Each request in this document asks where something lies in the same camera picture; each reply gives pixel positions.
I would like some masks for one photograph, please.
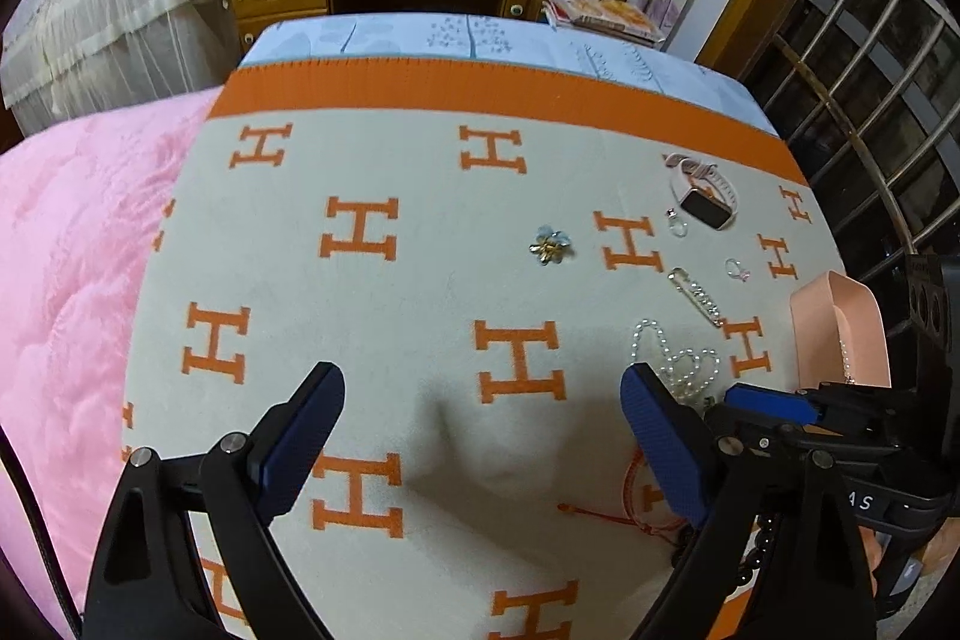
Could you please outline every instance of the watch face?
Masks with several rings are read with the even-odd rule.
[[[710,196],[707,196],[704,191],[696,188],[692,189],[686,196],[683,196],[680,207],[683,207],[685,212],[690,213],[694,218],[700,220],[700,223],[707,223],[710,228],[714,229],[722,228],[733,215],[733,210],[726,204],[712,199]]]

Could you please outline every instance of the metal screw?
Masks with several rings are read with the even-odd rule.
[[[246,444],[246,434],[234,432],[233,434],[228,434],[227,437],[224,437],[222,440],[220,440],[220,450],[222,450],[224,453],[236,453]]]
[[[827,451],[814,451],[810,455],[810,458],[812,458],[813,463],[821,469],[829,469],[833,466],[833,456],[830,456]]]
[[[720,437],[717,440],[717,447],[720,453],[726,453],[727,456],[739,456],[743,453],[743,443],[736,437]]]
[[[130,463],[136,467],[142,467],[151,458],[154,457],[154,452],[150,448],[137,448],[136,451],[133,451],[130,455]]]

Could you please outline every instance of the silver ring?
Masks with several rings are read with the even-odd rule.
[[[683,239],[686,236],[686,231],[688,231],[686,221],[680,215],[677,215],[677,211],[672,207],[666,211],[666,224],[674,237]]]
[[[728,258],[726,268],[727,276],[732,277],[733,280],[739,280],[741,283],[745,283],[750,279],[750,271],[743,268],[742,263],[737,261],[736,258]]]

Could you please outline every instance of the stack of books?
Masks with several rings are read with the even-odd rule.
[[[579,28],[656,47],[666,37],[640,9],[618,0],[547,0],[544,15],[553,28]]]

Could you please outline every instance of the pink fluffy bedding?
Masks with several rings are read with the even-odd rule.
[[[151,242],[219,92],[66,122],[0,157],[0,424],[80,610],[123,466],[128,343]],[[2,469],[0,548],[69,636]]]

